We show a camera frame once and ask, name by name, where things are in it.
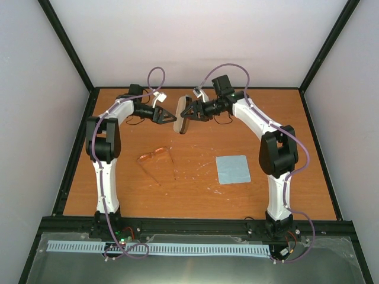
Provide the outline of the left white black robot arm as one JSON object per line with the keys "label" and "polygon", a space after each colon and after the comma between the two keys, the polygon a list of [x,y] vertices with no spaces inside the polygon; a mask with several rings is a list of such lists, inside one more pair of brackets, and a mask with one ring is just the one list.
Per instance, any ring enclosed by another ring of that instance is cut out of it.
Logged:
{"label": "left white black robot arm", "polygon": [[142,102],[147,96],[139,85],[131,85],[129,92],[116,97],[114,103],[101,115],[91,116],[86,121],[85,149],[95,170],[97,184],[97,210],[95,223],[102,225],[110,238],[122,234],[120,203],[116,189],[116,165],[121,153],[120,125],[130,116],[149,119],[162,125],[176,121],[176,117],[158,106],[166,94],[153,90],[152,104]]}

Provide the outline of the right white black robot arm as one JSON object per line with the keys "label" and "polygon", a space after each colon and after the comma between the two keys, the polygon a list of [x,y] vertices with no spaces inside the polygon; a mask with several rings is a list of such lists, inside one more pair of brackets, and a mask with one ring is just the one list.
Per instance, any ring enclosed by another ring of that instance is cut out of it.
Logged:
{"label": "right white black robot arm", "polygon": [[259,165],[268,177],[269,203],[265,212],[265,231],[269,238],[278,239],[293,224],[290,211],[290,174],[298,162],[297,143],[292,126],[273,121],[254,104],[246,91],[235,90],[227,75],[213,79],[216,99],[210,100],[201,87],[193,90],[197,100],[190,103],[181,117],[209,121],[227,112],[241,120],[260,141]]}

